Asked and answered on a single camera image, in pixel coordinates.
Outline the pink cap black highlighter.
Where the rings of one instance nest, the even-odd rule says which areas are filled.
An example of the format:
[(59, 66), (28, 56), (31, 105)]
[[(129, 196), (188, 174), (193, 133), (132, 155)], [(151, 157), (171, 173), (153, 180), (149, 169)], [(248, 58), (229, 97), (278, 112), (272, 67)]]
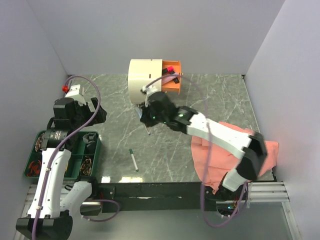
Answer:
[(174, 71), (173, 66), (168, 66), (168, 67), (162, 69), (162, 75), (170, 74), (170, 73), (173, 72), (173, 71)]

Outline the light blue acrylic marker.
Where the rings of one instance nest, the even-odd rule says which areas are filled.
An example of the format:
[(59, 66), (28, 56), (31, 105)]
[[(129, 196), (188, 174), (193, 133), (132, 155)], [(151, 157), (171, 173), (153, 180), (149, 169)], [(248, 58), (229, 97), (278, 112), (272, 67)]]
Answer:
[(143, 111), (139, 107), (136, 107), (135, 110), (136, 110), (136, 112), (138, 114), (139, 119), (141, 119), (142, 115), (143, 115)]

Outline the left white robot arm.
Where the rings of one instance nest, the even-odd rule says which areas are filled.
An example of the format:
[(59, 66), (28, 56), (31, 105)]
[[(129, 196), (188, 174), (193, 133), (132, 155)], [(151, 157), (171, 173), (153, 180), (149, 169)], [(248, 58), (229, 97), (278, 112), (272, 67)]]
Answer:
[(18, 218), (16, 230), (29, 240), (66, 240), (73, 228), (73, 217), (85, 200), (94, 201), (100, 195), (97, 180), (78, 177), (72, 189), (61, 198), (65, 172), (78, 133), (84, 127), (102, 124), (107, 112), (101, 98), (93, 97), (95, 108), (90, 111), (85, 100), (62, 97), (53, 105), (54, 116), (48, 121), (42, 136), (42, 163), (32, 204), (25, 217)]

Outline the purple cap black highlighter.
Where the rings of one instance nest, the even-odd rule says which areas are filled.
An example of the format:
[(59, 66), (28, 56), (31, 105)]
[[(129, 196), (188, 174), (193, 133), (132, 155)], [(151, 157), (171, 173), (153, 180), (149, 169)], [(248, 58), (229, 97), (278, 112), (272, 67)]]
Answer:
[(180, 80), (179, 80), (178, 77), (176, 77), (176, 78), (173, 79), (173, 82), (174, 82), (175, 84), (178, 84), (178, 83), (180, 82)]

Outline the cream round drawer cabinet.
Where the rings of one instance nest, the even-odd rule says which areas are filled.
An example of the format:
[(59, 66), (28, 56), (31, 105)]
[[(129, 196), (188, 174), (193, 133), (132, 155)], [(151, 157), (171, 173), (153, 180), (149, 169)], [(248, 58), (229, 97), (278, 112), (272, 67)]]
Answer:
[(173, 66), (174, 73), (182, 74), (180, 61), (163, 59), (131, 59), (128, 68), (128, 94), (133, 105), (143, 103), (146, 96), (141, 92), (143, 86), (148, 85), (159, 77), (169, 75), (162, 74), (162, 69)]

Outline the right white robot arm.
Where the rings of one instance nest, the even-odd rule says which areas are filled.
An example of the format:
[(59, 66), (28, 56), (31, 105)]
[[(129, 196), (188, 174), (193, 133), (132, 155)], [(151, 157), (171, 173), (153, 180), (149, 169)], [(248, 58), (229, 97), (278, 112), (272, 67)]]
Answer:
[(268, 156), (263, 136), (239, 132), (205, 117), (188, 106), (176, 106), (168, 95), (157, 89), (144, 89), (141, 122), (147, 127), (165, 124), (175, 132), (200, 137), (231, 153), (239, 160), (222, 178), (220, 196), (231, 199), (237, 189), (248, 181), (255, 181)]

